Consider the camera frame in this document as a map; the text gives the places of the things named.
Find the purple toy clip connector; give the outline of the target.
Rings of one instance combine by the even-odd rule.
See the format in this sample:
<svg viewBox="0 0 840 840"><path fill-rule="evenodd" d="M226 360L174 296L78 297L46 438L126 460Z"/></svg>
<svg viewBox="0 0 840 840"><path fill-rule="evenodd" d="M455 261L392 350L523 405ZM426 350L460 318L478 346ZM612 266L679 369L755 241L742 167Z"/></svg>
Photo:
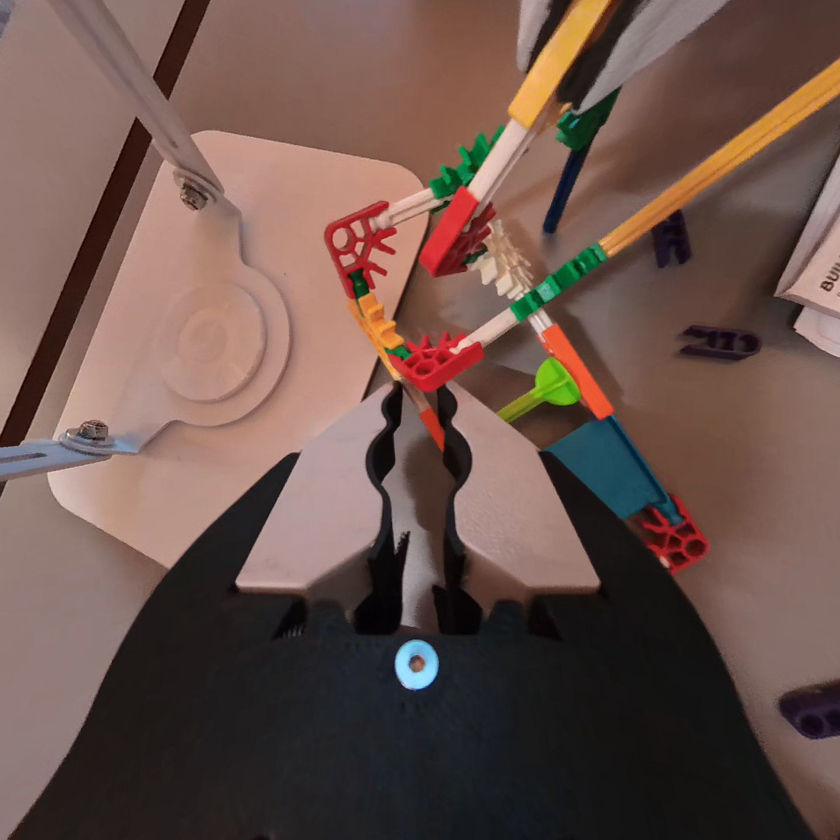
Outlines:
<svg viewBox="0 0 840 840"><path fill-rule="evenodd" d="M691 325L680 336L693 341L682 346L679 353L697 358L743 361L763 347L761 337L745 329Z"/></svg>
<svg viewBox="0 0 840 840"><path fill-rule="evenodd" d="M676 258L680 266L692 257L686 219L682 210L675 211L656 224L651 234L657 268L662 269L668 266L672 256Z"/></svg>

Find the colourful construction toy model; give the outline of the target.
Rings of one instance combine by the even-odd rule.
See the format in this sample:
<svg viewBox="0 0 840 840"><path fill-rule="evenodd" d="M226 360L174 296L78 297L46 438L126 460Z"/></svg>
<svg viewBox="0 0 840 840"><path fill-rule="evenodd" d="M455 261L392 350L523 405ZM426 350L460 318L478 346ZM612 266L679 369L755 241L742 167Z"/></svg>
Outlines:
<svg viewBox="0 0 840 840"><path fill-rule="evenodd" d="M645 2L572 2L559 26L533 61L508 107L508 121L490 137L479 133L472 146L460 146L461 161L442 166L429 186L401 201L374 203L337 219L324 229L325 245L350 300L354 320L374 346L385 368L413 395L419 416L439 447L443 430L420 399L480 361L485 348L521 322L530 323L548 359L534 387L499 411L506 422L543 403L582 404L593 419L549 447L621 519L642 529L646 545L670 572L703 559L708 540L683 502L670 495L615 416L613 406L546 305L698 194L838 97L838 60L808 80L758 121L741 131L612 232L585 248L539 283L529 263L512 245L491 199L533 139L576 111L587 83L604 67L617 39ZM387 239L397 226L442 211L419 256L432 277L477 270L484 285L494 284L509 300L495 318L469 335L437 342L424 336L407 342L384 314L374 274L385 274L373 258L389 255Z"/></svg>

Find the white book stand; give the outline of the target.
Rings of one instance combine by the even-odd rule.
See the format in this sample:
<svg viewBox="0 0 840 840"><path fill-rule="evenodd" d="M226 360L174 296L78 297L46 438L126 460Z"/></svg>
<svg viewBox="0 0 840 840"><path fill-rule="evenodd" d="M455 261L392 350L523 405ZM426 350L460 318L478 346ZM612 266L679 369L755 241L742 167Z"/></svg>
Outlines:
<svg viewBox="0 0 840 840"><path fill-rule="evenodd" d="M143 60L162 56L165 36L172 33L178 2L138 2L119 5L107 2ZM278 111L280 100L269 103L269 92L257 94L257 71L278 70L280 59L291 60L279 81L299 81L305 74L314 81L312 49L326 58L330 52L338 61L339 42L327 40L328 33L306 35L291 32L292 23L272 23L262 12L273 3L255 2L248 10L242 2L219 2L208 8L209 29L198 36L187 62L184 85L190 73L198 82L208 82L207 62L217 57L223 76L234 84L233 94L245 98L246 110ZM233 35L242 35L245 45L233 46L233 56L222 58L223 29L230 23ZM265 49L303 53L257 58L257 24L265 23L269 40ZM43 338L61 288L77 257L81 241L133 119L100 70L83 53L46 2L20 2L2 36L2 419L7 419L25 373ZM287 300L293 328L297 328L294 295L320 291L325 317L343 331L339 341L348 340L347 352L358 356L364 381L353 384L348 406L361 399L373 372L373 349L353 325L344 294L323 241L328 222L391 193L401 198L419 187L416 176L401 166L367 161L333 153L307 150L282 143L275 150L268 140L243 141L239 152L222 154L220 175L234 174L226 190L245 217L245 253L248 263L259 262L266 275L278 270L276 283ZM304 197L304 179L315 176L315 165L325 164L324 179L338 180L334 192L311 184L313 193ZM167 460L155 463L166 472L195 467L194 477L185 479L182 503L175 499L181 484L160 502L169 507L163 526L165 544L154 537L148 550L140 551L162 565L172 566L188 545L224 510L241 497L295 444L286 433L276 434L286 421L283 407L286 385L292 374L284 374L267 401L244 419L230 426L197 429L175 424L150 445L151 456L176 454L172 444L183 444L182 455L217 457L210 466L189 458L180 465ZM25 560L46 556L47 549L60 557L82 551L82 538L103 537L90 523L64 508L55 498L46 475L13 480L2 494L2 560Z"/></svg>

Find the illustrated toy leaflet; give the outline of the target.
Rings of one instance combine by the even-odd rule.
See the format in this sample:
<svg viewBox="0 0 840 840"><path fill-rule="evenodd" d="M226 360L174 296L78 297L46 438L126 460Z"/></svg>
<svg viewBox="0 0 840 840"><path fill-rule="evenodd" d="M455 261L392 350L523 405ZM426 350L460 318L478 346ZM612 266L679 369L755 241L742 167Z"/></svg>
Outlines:
<svg viewBox="0 0 840 840"><path fill-rule="evenodd" d="M817 197L775 296L838 317L839 160Z"/></svg>

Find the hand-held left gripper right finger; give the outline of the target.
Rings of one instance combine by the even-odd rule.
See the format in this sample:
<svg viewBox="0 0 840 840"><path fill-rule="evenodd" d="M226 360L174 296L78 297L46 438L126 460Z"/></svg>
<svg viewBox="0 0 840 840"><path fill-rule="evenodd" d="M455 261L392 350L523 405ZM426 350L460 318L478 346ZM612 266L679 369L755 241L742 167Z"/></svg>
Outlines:
<svg viewBox="0 0 840 840"><path fill-rule="evenodd" d="M438 628L473 634L499 602L597 592L600 580L538 449L460 385L437 390L446 501Z"/></svg>

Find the dark blue short toy rod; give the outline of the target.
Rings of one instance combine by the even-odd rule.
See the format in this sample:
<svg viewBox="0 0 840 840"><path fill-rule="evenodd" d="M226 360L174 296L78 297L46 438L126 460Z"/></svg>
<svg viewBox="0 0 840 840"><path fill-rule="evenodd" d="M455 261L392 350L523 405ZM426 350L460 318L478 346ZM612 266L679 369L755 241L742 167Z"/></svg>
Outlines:
<svg viewBox="0 0 840 840"><path fill-rule="evenodd" d="M581 168L592 147L592 143L570 152L565 162L559 183L554 191L552 201L542 222L542 232L545 235L556 233L560 220L570 199L574 185L581 173Z"/></svg>

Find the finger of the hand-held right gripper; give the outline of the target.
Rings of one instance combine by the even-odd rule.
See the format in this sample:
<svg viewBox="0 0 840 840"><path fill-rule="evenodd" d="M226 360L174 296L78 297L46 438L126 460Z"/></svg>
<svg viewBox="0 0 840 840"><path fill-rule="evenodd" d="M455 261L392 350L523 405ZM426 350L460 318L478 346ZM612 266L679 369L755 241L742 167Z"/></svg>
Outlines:
<svg viewBox="0 0 840 840"><path fill-rule="evenodd" d="M604 67L584 87L576 111L592 108L704 24L726 1L645 2L617 39Z"/></svg>
<svg viewBox="0 0 840 840"><path fill-rule="evenodd" d="M563 19L572 1L520 1L516 62L528 72Z"/></svg>

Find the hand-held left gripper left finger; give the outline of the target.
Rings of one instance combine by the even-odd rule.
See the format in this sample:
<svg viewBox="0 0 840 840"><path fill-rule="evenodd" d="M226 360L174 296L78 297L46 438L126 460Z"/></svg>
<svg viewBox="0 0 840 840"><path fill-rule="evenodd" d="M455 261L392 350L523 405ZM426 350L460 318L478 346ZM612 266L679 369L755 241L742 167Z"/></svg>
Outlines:
<svg viewBox="0 0 840 840"><path fill-rule="evenodd" d="M404 540L382 485L395 464L403 389L384 385L306 443L236 580L242 592L335 601L365 634L403 611Z"/></svg>

